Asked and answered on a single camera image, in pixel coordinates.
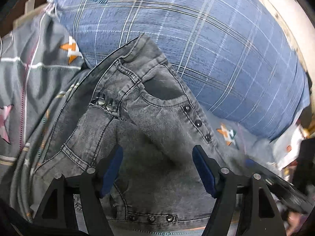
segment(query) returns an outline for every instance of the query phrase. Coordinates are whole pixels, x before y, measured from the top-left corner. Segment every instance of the gray jeans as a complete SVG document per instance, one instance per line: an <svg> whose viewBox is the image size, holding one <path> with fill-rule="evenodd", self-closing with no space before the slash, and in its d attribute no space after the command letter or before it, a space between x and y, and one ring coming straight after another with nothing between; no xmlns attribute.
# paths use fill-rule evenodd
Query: gray jeans
<svg viewBox="0 0 315 236"><path fill-rule="evenodd" d="M219 154L213 136L189 88L142 35L106 58L69 97L34 173L32 202L40 202L57 172L78 175L118 143L124 150L119 177L102 200L112 224L145 231L204 226L215 200L204 190L192 148L202 145L231 169L240 158L222 147Z"/></svg>
<svg viewBox="0 0 315 236"><path fill-rule="evenodd" d="M146 232L205 226L215 200L204 190L192 148L200 144L221 166L243 173L242 134L237 129L228 141L222 136L222 129L230 132L229 124L203 112L148 36L90 70L80 57L69 62L60 49L69 35L46 15L13 35L4 41L7 57L0 67L5 77L0 105L14 105L6 120L10 143L0 139L1 195L12 207L31 221L57 172L79 175L118 143L123 164L111 194L102 200L111 225ZM35 36L38 42L23 45ZM35 53L32 43L40 44ZM55 60L45 61L47 54ZM23 77L25 90L23 84L13 86ZM21 99L23 91L27 96ZM252 135L244 137L242 143L256 143ZM78 198L76 208L80 211Z"/></svg>

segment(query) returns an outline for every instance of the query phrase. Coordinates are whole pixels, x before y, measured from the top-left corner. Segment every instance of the metal stud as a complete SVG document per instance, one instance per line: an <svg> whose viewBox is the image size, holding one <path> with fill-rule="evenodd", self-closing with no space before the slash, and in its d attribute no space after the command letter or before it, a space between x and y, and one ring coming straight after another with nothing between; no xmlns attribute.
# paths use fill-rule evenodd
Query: metal stud
<svg viewBox="0 0 315 236"><path fill-rule="evenodd" d="M191 110L192 108L190 107L190 105L184 105L184 106L183 106L183 109L184 109L185 112L188 113L188 112L190 112L190 110Z"/></svg>
<svg viewBox="0 0 315 236"><path fill-rule="evenodd" d="M201 120L196 120L195 125L199 128L202 126L202 121Z"/></svg>
<svg viewBox="0 0 315 236"><path fill-rule="evenodd" d="M106 104L106 101L105 101L105 99L103 99L103 98L99 98L99 99L97 100L97 104L100 105L100 106L103 106L103 105Z"/></svg>
<svg viewBox="0 0 315 236"><path fill-rule="evenodd" d="M256 174L254 174L254 178L257 179L257 180L259 180L259 179L261 179L261 175L259 175L259 174L256 173Z"/></svg>
<svg viewBox="0 0 315 236"><path fill-rule="evenodd" d="M206 135L206 140L207 140L208 142L210 142L210 140L211 140L211 135L210 135L210 134L207 134L207 135Z"/></svg>
<svg viewBox="0 0 315 236"><path fill-rule="evenodd" d="M57 172L54 176L55 179L60 179L62 176L61 172Z"/></svg>
<svg viewBox="0 0 315 236"><path fill-rule="evenodd" d="M107 105L106 105L106 110L109 111L109 112L113 111L113 110L114 110L113 105L107 104Z"/></svg>
<svg viewBox="0 0 315 236"><path fill-rule="evenodd" d="M155 222L155 220L156 220L155 216L149 216L148 217L148 221L151 223Z"/></svg>
<svg viewBox="0 0 315 236"><path fill-rule="evenodd" d="M93 174L93 173L95 172L95 168L88 168L88 169L86 170L86 172L87 172L88 174Z"/></svg>
<svg viewBox="0 0 315 236"><path fill-rule="evenodd" d="M228 168L222 168L222 169L221 169L221 172L222 172L223 174L228 174L230 171L229 171Z"/></svg>
<svg viewBox="0 0 315 236"><path fill-rule="evenodd" d="M174 221L174 217L173 217L172 215L167 215L166 221L169 222L169 223L171 223L171 222Z"/></svg>

